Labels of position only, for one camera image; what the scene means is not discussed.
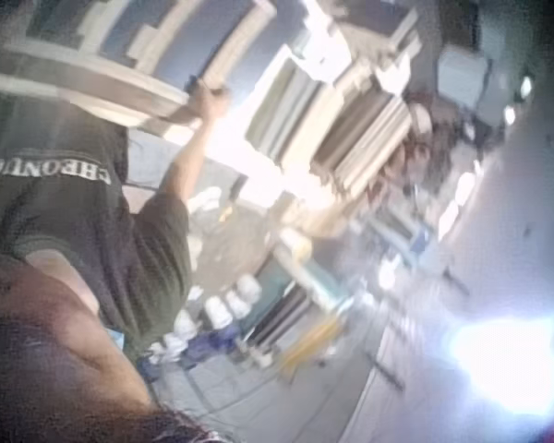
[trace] yellow object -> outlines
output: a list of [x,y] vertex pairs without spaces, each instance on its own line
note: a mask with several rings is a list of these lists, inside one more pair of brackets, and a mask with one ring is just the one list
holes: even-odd
[[339,335],[341,329],[341,322],[335,315],[326,316],[283,353],[280,362],[282,374],[288,378],[293,377],[296,369],[324,349]]

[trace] person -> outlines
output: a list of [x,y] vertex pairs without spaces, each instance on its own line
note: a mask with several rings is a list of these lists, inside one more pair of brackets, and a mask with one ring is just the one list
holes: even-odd
[[186,202],[228,103],[198,83],[200,128],[131,215],[125,128],[0,96],[0,441],[219,441],[161,410],[131,360],[186,300]]

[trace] white container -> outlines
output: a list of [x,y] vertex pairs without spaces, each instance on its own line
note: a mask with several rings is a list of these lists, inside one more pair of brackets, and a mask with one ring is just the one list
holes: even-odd
[[229,291],[225,295],[225,301],[237,319],[240,320],[250,314],[250,304],[238,297],[235,291]]
[[189,341],[197,336],[197,325],[185,309],[181,309],[176,316],[175,334],[183,341]]
[[234,321],[228,307],[217,295],[213,295],[207,299],[204,309],[214,329],[223,329]]
[[163,359],[167,362],[178,360],[180,353],[188,347],[187,342],[181,340],[173,332],[165,334],[163,337],[163,341],[164,345],[166,346],[166,353]]
[[262,293],[259,282],[250,274],[244,274],[236,282],[236,288],[240,297],[249,305],[254,305]]

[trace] dark green t-shirt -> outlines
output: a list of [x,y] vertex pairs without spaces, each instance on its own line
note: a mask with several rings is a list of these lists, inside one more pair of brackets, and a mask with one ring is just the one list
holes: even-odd
[[123,127],[70,104],[0,99],[0,253],[61,252],[135,357],[186,299],[188,214],[162,192],[129,213],[126,145]]

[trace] light fixture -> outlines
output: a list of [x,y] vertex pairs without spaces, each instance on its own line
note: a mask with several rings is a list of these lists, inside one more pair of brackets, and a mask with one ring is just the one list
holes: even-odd
[[515,108],[513,108],[511,105],[505,106],[505,109],[503,111],[503,116],[505,117],[505,123],[510,126],[513,123],[515,123]]
[[554,328],[547,321],[492,320],[458,331],[451,352],[476,391],[512,413],[554,410]]
[[524,81],[522,81],[521,83],[521,88],[519,89],[519,94],[521,95],[521,98],[525,100],[529,96],[533,88],[534,84],[532,82],[532,79],[528,76],[525,76]]
[[440,220],[437,227],[437,238],[439,241],[452,230],[453,224],[460,214],[460,208],[455,200],[448,205],[440,216]]
[[458,186],[455,189],[455,202],[459,206],[465,205],[476,184],[476,176],[472,173],[463,173],[458,180]]

